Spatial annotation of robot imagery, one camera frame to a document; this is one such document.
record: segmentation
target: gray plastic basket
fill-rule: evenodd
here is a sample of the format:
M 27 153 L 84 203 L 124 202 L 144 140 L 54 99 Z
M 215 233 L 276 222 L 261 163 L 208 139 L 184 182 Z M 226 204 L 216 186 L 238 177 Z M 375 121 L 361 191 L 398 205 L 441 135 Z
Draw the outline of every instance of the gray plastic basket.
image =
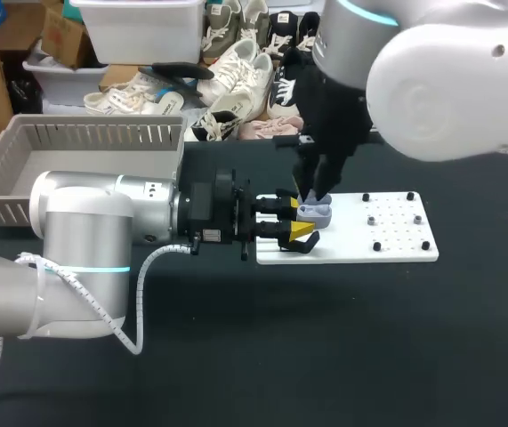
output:
M 20 115 L 0 134 L 0 226 L 29 226 L 28 200 L 45 171 L 178 180 L 184 117 Z

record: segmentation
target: black sneaker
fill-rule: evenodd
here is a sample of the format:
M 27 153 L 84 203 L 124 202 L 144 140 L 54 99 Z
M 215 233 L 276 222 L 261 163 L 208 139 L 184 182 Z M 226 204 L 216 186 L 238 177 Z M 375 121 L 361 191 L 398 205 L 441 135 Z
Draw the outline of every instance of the black sneaker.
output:
M 293 90 L 295 79 L 303 72 L 306 62 L 303 52 L 296 48 L 288 49 L 283 55 L 268 98 L 267 111 L 270 118 L 299 116 Z
M 307 58 L 312 60 L 313 45 L 315 44 L 315 36 L 321 18 L 316 12 L 307 12 L 301 19 L 299 24 L 299 44 L 297 49 L 306 53 Z
M 270 55 L 274 65 L 279 63 L 287 49 L 297 46 L 298 20 L 297 15 L 289 11 L 270 15 L 268 47 L 264 47 L 263 51 Z
M 223 141 L 251 113 L 254 104 L 246 92 L 228 93 L 184 133 L 185 141 Z

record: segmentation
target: table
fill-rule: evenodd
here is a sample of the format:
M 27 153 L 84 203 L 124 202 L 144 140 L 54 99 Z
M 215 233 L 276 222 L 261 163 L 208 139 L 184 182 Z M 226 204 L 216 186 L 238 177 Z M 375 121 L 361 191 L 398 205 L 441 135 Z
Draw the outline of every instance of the table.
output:
M 290 187 L 293 162 L 268 141 L 198 144 L 181 186 L 218 165 L 272 192 Z M 369 145 L 337 190 L 419 191 L 439 260 L 263 267 L 238 245 L 166 255 L 147 279 L 141 356 L 115 337 L 7 341 L 0 427 L 508 425 L 508 156 L 425 164 Z M 0 229 L 0 255 L 20 251 L 41 242 Z M 147 253 L 133 249 L 132 291 Z

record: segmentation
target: pink sneaker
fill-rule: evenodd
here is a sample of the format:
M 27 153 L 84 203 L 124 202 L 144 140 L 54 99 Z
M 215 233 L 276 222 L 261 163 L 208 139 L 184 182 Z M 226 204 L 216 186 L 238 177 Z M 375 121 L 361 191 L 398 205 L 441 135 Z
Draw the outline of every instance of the pink sneaker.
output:
M 280 117 L 267 122 L 254 120 L 240 126 L 240 140 L 262 140 L 276 135 L 297 135 L 303 127 L 303 119 L 299 116 Z

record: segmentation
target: white pegboard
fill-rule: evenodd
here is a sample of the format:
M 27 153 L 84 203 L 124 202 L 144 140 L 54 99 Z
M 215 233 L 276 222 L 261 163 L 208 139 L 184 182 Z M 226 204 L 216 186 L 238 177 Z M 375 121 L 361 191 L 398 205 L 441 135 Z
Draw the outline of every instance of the white pegboard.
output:
M 363 193 L 332 195 L 333 219 L 326 229 L 319 230 L 320 241 L 310 254 L 281 251 L 277 240 L 257 238 L 257 261 L 260 264 L 330 264 L 438 259 L 438 247 L 419 194 L 414 193 L 412 201 L 407 200 L 407 192 L 369 193 L 368 202 L 362 196 Z M 414 224 L 417 215 L 422 221 Z M 368 225 L 370 216 L 375 218 L 375 225 Z M 258 213 L 256 220 L 275 222 L 277 218 Z M 426 241 L 430 242 L 430 248 L 423 250 L 422 243 Z M 381 243 L 379 252 L 373 248 L 375 242 Z

